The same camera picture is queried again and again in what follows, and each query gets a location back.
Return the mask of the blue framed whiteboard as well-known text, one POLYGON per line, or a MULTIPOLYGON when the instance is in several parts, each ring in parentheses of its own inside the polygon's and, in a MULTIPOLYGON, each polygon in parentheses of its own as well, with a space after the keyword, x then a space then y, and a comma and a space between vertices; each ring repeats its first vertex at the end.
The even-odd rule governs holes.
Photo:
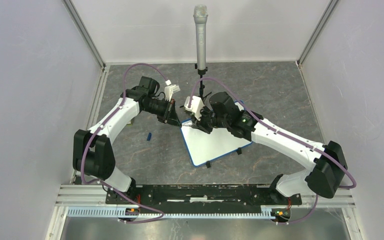
POLYGON ((182 123, 180 131, 191 163, 195 167, 205 165, 207 161, 216 160, 235 152, 238 148, 252 144, 251 141, 233 136, 226 128, 214 128, 211 133, 205 133, 198 129, 182 127, 182 123))

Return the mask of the blue marker cap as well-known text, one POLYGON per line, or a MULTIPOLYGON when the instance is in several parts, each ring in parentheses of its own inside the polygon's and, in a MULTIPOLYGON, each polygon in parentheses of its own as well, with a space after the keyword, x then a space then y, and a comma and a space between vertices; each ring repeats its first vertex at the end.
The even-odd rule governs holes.
POLYGON ((149 133, 148 133, 148 135, 147 135, 147 139, 146 139, 146 140, 147 140, 147 141, 150 141, 150 140, 151 140, 151 138, 152 138, 152 133, 151 133, 151 132, 149 132, 149 133))

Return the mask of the whiteboard marker pen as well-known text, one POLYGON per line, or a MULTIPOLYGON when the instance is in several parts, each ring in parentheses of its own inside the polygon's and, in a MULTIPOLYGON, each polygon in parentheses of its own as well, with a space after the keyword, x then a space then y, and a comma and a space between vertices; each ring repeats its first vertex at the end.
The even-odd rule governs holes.
POLYGON ((182 123, 182 127, 195 128, 195 124, 192 121, 187 121, 187 122, 182 123))

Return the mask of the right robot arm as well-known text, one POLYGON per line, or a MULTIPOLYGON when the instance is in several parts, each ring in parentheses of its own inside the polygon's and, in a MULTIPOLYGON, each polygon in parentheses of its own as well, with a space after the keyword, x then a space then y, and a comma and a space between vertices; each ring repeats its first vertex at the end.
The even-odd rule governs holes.
POLYGON ((312 191, 323 198, 332 199, 348 169, 339 143, 327 144, 311 141, 284 130, 261 115, 240 109, 227 92, 210 97, 207 107, 198 96, 188 96, 185 110, 191 112, 192 128, 210 134, 215 129, 225 129, 234 139, 267 146, 291 158, 304 167, 293 174, 282 174, 272 183, 269 199, 282 204, 301 191, 312 191))

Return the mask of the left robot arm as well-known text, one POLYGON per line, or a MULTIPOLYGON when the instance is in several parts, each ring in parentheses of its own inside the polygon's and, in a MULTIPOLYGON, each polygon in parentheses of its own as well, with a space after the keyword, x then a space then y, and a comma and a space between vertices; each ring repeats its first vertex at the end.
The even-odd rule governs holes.
POLYGON ((135 180, 116 167, 112 144, 123 128, 139 113, 147 112, 163 124, 180 127, 176 113, 174 93, 177 84, 166 82, 163 98, 157 98, 160 84, 143 76, 139 84, 121 94, 116 105, 105 117, 88 130, 79 129, 73 137, 73 169, 104 181, 118 190, 118 197, 125 204, 137 198, 135 180))

